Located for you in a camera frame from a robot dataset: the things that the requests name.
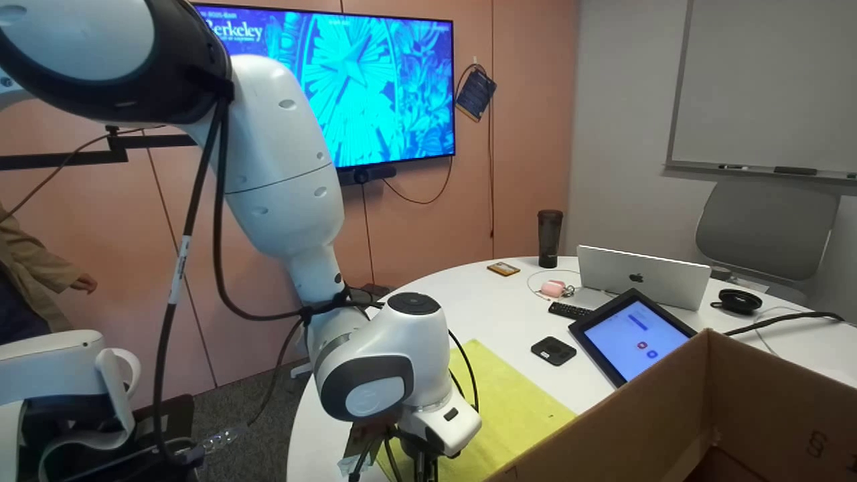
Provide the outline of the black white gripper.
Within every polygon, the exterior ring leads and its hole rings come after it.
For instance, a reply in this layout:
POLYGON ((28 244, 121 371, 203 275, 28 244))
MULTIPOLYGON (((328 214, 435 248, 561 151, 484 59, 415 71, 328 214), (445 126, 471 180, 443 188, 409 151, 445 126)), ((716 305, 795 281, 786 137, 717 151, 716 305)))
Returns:
POLYGON ((439 461, 459 457, 480 429, 470 400, 360 421, 337 467, 345 482, 439 482, 439 461))

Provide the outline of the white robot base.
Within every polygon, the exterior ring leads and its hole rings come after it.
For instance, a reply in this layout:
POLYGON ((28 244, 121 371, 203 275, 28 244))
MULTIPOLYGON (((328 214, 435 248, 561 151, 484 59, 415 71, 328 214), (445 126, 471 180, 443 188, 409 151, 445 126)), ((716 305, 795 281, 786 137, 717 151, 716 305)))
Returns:
POLYGON ((0 348, 4 482, 192 482, 192 399, 132 406, 139 359, 93 328, 0 348))

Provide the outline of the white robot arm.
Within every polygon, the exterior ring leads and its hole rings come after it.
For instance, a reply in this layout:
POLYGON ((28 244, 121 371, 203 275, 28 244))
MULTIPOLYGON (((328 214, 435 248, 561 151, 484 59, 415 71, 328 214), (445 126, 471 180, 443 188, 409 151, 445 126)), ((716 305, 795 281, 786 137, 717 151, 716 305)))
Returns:
POLYGON ((364 311, 340 277, 337 167, 298 76, 275 59, 227 52, 187 0, 0 0, 10 98, 119 126, 186 130, 218 194, 301 299, 325 411, 404 442, 415 482, 436 482, 480 430, 450 378, 445 308, 397 291, 364 311))

